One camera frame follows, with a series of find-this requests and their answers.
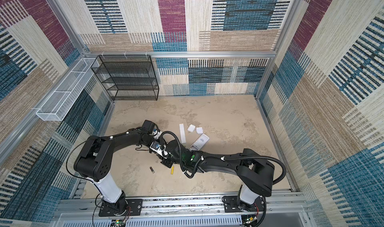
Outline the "white remote control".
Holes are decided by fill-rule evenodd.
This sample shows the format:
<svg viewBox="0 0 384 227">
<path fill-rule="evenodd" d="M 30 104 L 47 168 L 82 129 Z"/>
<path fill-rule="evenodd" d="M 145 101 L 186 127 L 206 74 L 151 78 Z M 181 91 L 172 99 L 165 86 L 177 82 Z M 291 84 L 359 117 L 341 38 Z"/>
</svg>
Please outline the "white remote control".
<svg viewBox="0 0 384 227">
<path fill-rule="evenodd" d="M 204 145 L 210 140 L 210 138 L 202 134 L 190 147 L 191 151 L 200 151 Z"/>
</svg>

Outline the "long white battery cover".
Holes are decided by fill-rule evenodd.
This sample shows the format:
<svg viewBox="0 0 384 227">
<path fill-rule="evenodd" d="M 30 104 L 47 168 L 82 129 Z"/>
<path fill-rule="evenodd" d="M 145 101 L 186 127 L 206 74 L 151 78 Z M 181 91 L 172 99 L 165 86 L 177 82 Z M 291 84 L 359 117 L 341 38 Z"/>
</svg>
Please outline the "long white battery cover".
<svg viewBox="0 0 384 227">
<path fill-rule="evenodd" d="M 181 143 L 187 143 L 184 124 L 179 124 Z"/>
</svg>

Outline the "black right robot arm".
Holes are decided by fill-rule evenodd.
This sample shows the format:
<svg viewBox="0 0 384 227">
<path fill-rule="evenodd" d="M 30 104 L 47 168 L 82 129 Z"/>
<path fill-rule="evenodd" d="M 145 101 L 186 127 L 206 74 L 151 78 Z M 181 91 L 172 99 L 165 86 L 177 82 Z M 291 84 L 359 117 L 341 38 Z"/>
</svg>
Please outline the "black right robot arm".
<svg viewBox="0 0 384 227">
<path fill-rule="evenodd" d="M 282 161 L 245 148 L 236 154 L 213 154 L 186 149 L 177 140 L 155 144 L 162 164 L 171 168 L 180 165 L 182 172 L 192 179 L 197 173 L 218 172 L 237 176 L 243 182 L 238 204 L 252 205 L 257 198 L 270 197 L 273 185 L 282 181 L 287 168 Z"/>
</svg>

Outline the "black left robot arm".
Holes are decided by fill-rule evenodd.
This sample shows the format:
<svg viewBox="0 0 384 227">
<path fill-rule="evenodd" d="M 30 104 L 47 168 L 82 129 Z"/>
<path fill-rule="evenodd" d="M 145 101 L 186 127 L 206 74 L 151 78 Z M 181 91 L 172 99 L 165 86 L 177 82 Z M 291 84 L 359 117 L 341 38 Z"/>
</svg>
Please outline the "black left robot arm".
<svg viewBox="0 0 384 227">
<path fill-rule="evenodd" d="M 125 196 L 110 174 L 114 153 L 129 146 L 150 146 L 157 133 L 157 125 L 146 120 L 141 127 L 123 133 L 91 136 L 75 160 L 74 170 L 96 186 L 104 202 L 116 205 Z"/>
</svg>

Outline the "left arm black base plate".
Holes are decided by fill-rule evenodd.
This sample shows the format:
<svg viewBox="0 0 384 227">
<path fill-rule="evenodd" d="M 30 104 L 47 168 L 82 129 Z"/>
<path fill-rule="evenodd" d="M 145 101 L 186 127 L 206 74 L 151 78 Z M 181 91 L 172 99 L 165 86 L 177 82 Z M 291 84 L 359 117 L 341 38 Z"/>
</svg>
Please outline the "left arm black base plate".
<svg viewBox="0 0 384 227">
<path fill-rule="evenodd" d="M 125 199 L 114 204 L 102 201 L 99 217 L 139 216 L 142 205 L 143 199 Z"/>
</svg>

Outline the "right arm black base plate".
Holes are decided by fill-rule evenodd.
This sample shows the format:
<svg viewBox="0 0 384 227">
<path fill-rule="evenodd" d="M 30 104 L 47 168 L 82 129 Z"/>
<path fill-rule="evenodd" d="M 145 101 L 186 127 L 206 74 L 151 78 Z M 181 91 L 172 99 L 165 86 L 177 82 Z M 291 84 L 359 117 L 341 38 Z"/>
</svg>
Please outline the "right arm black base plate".
<svg viewBox="0 0 384 227">
<path fill-rule="evenodd" d="M 253 204 L 247 204 L 240 200 L 238 196 L 223 196 L 222 202 L 224 204 L 226 213 L 237 212 L 263 212 L 266 207 L 266 200 L 261 197 L 257 197 Z"/>
</svg>

